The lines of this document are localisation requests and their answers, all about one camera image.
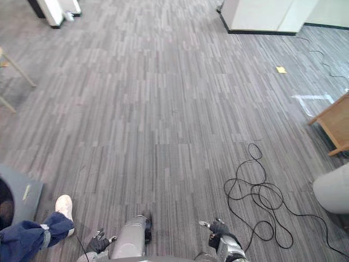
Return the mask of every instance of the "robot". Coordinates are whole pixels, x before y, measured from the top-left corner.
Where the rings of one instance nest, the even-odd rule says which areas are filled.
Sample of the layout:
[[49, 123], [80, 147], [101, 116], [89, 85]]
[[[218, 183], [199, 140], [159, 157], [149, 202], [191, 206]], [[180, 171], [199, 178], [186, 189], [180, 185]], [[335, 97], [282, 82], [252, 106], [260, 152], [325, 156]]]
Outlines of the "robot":
[[[88, 244], [86, 252], [84, 250], [85, 254], [80, 256], [77, 262], [248, 262], [241, 244], [221, 219], [216, 218], [211, 224], [199, 221], [199, 225], [210, 230], [208, 245], [216, 250], [217, 258], [207, 253], [200, 253], [194, 260], [176, 257], [145, 257], [146, 245], [152, 239], [152, 216], [148, 212], [127, 221], [118, 238], [113, 236], [110, 239], [102, 239], [103, 229], [98, 230]], [[109, 259], [108, 251], [105, 249], [113, 242], [116, 242], [116, 246]]]

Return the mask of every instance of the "white sneaker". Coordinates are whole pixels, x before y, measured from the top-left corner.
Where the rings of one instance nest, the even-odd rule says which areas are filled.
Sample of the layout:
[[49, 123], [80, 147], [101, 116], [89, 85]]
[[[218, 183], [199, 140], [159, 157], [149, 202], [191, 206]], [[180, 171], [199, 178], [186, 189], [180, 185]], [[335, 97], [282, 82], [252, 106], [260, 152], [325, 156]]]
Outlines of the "white sneaker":
[[[55, 206], [56, 212], [64, 214], [67, 219], [73, 221], [73, 217], [71, 212], [73, 210], [73, 202], [68, 195], [61, 195], [57, 201]], [[74, 228], [70, 229], [67, 236], [71, 236], [74, 233]]]

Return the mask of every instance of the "wooden table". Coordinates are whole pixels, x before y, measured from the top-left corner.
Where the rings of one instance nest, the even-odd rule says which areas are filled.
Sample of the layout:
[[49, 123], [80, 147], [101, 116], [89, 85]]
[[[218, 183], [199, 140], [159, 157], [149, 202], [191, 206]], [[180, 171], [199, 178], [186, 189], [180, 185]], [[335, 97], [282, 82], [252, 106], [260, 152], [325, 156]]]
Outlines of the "wooden table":
[[314, 117], [309, 125], [314, 122], [321, 125], [336, 146], [328, 153], [329, 156], [349, 150], [349, 92]]

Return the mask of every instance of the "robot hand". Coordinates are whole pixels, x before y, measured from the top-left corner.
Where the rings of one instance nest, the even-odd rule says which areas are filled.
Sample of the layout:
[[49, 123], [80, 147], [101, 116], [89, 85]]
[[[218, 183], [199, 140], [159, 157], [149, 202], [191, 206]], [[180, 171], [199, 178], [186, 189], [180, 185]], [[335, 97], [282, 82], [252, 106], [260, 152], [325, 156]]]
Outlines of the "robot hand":
[[116, 241], [116, 236], [111, 237], [110, 239], [102, 239], [104, 236], [103, 228], [98, 229], [96, 235], [88, 243], [86, 252], [96, 252], [99, 254], [104, 251], [112, 242]]
[[212, 224], [199, 221], [199, 225], [210, 229], [208, 245], [216, 249], [220, 261], [247, 261], [240, 242], [221, 219], [216, 218]]

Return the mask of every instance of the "floor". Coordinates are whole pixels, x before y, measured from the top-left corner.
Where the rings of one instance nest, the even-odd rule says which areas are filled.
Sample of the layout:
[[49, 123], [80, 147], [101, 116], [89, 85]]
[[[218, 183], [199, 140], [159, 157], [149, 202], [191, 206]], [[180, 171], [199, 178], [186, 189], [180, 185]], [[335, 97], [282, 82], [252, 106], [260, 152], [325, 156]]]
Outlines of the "floor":
[[[36, 221], [69, 194], [85, 245], [98, 227], [115, 235], [126, 219], [150, 209], [150, 255], [213, 253], [197, 221], [215, 216], [246, 246], [251, 231], [229, 213], [222, 185], [254, 142], [268, 181], [295, 211], [323, 217], [330, 243], [349, 253], [349, 236], [311, 187], [348, 158], [328, 157], [333, 145], [306, 124], [349, 86], [328, 76], [321, 56], [307, 49], [323, 50], [333, 74], [348, 76], [349, 31], [305, 26], [298, 35], [310, 44], [228, 35], [218, 3], [80, 0], [82, 17], [53, 30], [26, 1], [0, 2], [1, 46], [38, 84], [32, 89], [13, 68], [0, 71], [0, 94], [18, 110], [13, 115], [0, 106], [0, 162], [45, 183]], [[323, 99], [302, 106], [302, 96]], [[241, 173], [251, 181], [260, 175], [253, 165]], [[234, 209], [251, 224], [266, 217], [249, 198]], [[319, 222], [285, 210], [279, 216], [294, 245], [284, 250], [254, 239], [251, 261], [345, 261], [326, 246]], [[289, 241], [282, 231], [279, 239]], [[81, 254], [73, 237], [34, 261], [75, 261]]]

